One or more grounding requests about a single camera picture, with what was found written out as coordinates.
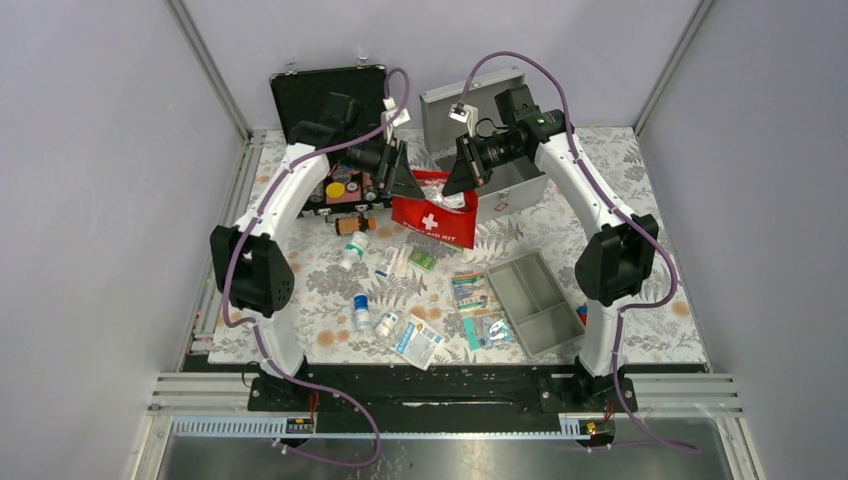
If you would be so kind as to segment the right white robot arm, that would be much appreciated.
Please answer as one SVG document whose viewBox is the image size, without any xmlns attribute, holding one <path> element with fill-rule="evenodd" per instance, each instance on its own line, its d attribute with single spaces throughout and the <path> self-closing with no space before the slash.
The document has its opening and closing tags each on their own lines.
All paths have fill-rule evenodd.
<svg viewBox="0 0 848 480">
<path fill-rule="evenodd" d="M 597 412 L 614 393 L 605 376 L 617 370 L 616 311 L 651 275 L 659 225 L 652 215 L 639 215 L 622 202 L 600 176 L 579 144 L 566 107 L 541 110 L 526 86 L 502 91 L 495 104 L 503 128 L 489 135 L 477 134 L 471 106 L 452 106 L 450 119 L 463 122 L 465 130 L 455 140 L 456 160 L 443 191 L 453 195 L 484 186 L 495 168 L 526 158 L 565 195 L 587 240 L 574 273 L 588 306 L 578 355 L 588 375 L 575 382 L 573 396 L 583 410 Z"/>
</svg>

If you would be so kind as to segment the white tube bottle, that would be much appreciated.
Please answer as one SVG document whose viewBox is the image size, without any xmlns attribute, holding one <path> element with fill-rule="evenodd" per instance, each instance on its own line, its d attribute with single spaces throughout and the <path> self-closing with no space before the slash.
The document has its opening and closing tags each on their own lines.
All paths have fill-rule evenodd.
<svg viewBox="0 0 848 480">
<path fill-rule="evenodd" d="M 354 264 L 362 260 L 369 238 L 364 232 L 354 232 L 342 250 L 339 267 L 344 271 L 350 271 Z"/>
</svg>

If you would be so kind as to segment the blue white wipes pack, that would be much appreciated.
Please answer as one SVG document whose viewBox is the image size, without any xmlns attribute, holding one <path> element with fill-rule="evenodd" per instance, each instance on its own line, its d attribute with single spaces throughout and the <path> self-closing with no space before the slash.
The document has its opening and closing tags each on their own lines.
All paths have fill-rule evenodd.
<svg viewBox="0 0 848 480">
<path fill-rule="evenodd" d="M 433 203 L 440 208 L 449 210 L 460 210 L 466 206 L 465 196 L 463 193 L 445 195 L 443 189 L 446 180 L 441 178 L 422 179 L 419 181 L 419 186 L 424 194 L 424 197 L 430 203 Z"/>
</svg>

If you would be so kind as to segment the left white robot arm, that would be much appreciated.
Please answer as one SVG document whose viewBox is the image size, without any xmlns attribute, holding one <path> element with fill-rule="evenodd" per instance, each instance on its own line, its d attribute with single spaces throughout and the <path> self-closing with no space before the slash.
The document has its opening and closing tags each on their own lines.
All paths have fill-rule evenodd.
<svg viewBox="0 0 848 480">
<path fill-rule="evenodd" d="M 285 240 L 314 188 L 338 165 L 369 174 L 382 194 L 422 198 L 395 127 L 409 121 L 405 102 L 388 97 L 379 122 L 358 135 L 360 104 L 332 93 L 319 118 L 290 131 L 284 157 L 263 193 L 232 225 L 210 235 L 215 282 L 227 327 L 248 326 L 260 367 L 278 377 L 272 398 L 288 411 L 309 401 L 310 385 L 297 374 L 305 359 L 287 305 L 295 274 L 283 254 Z"/>
</svg>

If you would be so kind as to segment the amber medicine bottle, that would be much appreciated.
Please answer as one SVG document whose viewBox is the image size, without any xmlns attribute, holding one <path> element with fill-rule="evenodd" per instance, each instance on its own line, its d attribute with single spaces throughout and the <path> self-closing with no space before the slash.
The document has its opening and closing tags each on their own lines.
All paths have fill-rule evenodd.
<svg viewBox="0 0 848 480">
<path fill-rule="evenodd" d="M 367 232 L 377 228 L 376 219 L 365 216 L 339 217 L 334 221 L 336 234 L 339 236 L 352 235 L 356 232 Z"/>
</svg>

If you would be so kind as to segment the red first aid pouch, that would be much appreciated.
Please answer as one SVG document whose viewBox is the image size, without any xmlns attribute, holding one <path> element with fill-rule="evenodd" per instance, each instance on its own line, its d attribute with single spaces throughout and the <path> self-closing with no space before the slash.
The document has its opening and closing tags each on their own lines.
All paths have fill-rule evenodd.
<svg viewBox="0 0 848 480">
<path fill-rule="evenodd" d="M 449 174 L 435 171 L 414 171 L 419 182 L 422 179 L 448 179 Z M 460 210 L 443 209 L 423 200 L 404 197 L 392 199 L 391 219 L 412 231 L 429 238 L 464 249 L 473 249 L 475 245 L 478 194 L 473 190 L 463 193 L 466 206 Z"/>
</svg>

